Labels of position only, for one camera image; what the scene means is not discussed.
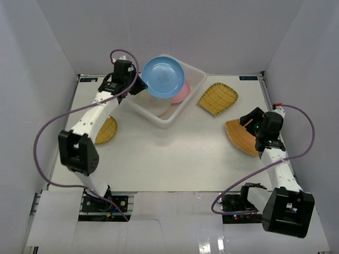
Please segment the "pink round plate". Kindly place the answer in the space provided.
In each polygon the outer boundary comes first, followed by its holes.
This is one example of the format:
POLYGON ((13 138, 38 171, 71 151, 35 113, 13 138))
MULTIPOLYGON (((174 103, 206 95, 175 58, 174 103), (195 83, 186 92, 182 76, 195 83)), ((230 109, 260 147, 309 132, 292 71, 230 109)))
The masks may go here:
POLYGON ((183 102, 190 94, 190 91, 191 91, 190 85, 187 81, 185 81, 181 91, 172 98, 172 104, 178 104, 183 102))

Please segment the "blue round plate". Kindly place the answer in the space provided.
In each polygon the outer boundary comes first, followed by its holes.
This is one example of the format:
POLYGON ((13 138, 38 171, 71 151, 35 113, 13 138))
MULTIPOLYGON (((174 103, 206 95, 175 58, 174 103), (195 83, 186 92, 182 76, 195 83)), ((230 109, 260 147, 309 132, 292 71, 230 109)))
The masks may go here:
POLYGON ((141 79, 147 85, 148 93, 157 98, 167 99, 174 97, 182 90, 185 72, 177 59, 158 56, 145 64, 141 79))

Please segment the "yellow woven plate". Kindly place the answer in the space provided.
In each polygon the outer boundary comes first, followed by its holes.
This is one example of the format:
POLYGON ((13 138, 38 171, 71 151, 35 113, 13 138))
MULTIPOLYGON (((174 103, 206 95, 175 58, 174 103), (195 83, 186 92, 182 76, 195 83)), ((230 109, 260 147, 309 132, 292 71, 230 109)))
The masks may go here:
POLYGON ((110 141, 116 135, 117 130, 117 121, 112 116, 109 116, 100 128, 95 139, 95 144, 104 144, 110 141))

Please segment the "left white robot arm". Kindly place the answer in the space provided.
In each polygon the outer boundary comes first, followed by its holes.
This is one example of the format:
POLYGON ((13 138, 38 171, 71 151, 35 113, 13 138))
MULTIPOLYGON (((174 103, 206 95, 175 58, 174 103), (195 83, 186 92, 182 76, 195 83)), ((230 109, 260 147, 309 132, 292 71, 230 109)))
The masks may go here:
POLYGON ((60 162, 82 182, 86 192, 94 196, 94 205, 107 211, 112 205, 109 185, 96 173, 99 154, 95 139, 99 130, 127 94, 137 94, 146 88, 136 67, 129 60, 118 59, 112 73, 106 75, 90 107, 69 130, 58 135, 60 162))

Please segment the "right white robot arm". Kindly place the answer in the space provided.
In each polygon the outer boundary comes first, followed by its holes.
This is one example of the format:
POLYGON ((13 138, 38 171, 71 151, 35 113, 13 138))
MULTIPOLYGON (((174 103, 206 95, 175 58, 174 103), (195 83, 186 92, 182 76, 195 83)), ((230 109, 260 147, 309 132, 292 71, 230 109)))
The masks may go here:
POLYGON ((239 198, 246 211, 257 208, 266 232, 304 238, 307 235, 315 199, 302 190, 289 165, 290 157, 280 139, 285 111, 282 103, 263 112, 255 108, 240 118, 239 123, 255 137, 255 149, 269 175, 272 191, 260 184, 246 184, 239 198))

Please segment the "orange woven fan plate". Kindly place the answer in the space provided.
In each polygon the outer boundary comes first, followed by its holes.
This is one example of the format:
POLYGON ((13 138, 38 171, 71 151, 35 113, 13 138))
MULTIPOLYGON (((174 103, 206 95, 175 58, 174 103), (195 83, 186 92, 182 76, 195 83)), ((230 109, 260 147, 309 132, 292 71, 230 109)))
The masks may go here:
POLYGON ((236 148, 250 156, 259 156, 258 151, 255 149, 255 137, 240 125, 239 119, 225 122, 225 129, 229 140, 236 148))

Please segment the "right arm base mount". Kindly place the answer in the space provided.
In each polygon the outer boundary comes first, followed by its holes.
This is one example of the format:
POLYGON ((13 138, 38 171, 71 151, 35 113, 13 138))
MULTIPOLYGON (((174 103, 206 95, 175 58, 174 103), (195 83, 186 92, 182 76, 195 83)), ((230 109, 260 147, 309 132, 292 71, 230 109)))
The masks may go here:
POLYGON ((262 214, 251 200, 256 201, 255 191, 264 191, 267 188, 259 183, 245 183, 238 193, 225 194, 218 204, 223 212, 231 215, 222 215, 223 224, 259 224, 262 223, 262 214))

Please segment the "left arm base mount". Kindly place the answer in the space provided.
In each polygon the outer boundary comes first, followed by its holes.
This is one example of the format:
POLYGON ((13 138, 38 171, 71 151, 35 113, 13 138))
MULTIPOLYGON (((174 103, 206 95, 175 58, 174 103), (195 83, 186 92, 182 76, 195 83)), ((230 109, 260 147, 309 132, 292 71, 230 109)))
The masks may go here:
POLYGON ((108 197, 109 200, 114 202, 122 214, 117 210, 117 208, 100 198, 91 196, 87 192, 83 193, 82 202, 79 209, 78 221, 80 222, 127 222, 130 220, 132 209, 133 209, 133 200, 132 196, 128 195, 111 195, 108 197))

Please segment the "yellow green-rimmed bamboo plate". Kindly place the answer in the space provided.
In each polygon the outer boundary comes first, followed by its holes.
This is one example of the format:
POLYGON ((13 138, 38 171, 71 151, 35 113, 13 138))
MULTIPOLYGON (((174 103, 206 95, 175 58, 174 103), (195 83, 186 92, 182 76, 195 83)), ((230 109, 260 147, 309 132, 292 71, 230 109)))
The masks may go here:
POLYGON ((238 100, 238 93, 224 83, 212 84, 198 100, 198 105, 217 116, 233 106, 238 100))

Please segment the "cream round plate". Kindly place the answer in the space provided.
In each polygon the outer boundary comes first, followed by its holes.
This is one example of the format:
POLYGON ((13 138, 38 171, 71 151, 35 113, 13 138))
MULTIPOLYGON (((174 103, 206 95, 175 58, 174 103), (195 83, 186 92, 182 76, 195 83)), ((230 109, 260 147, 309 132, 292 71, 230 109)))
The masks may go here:
POLYGON ((171 98, 158 98, 146 90, 134 96, 133 102, 155 116, 161 116, 168 111, 172 104, 171 98))

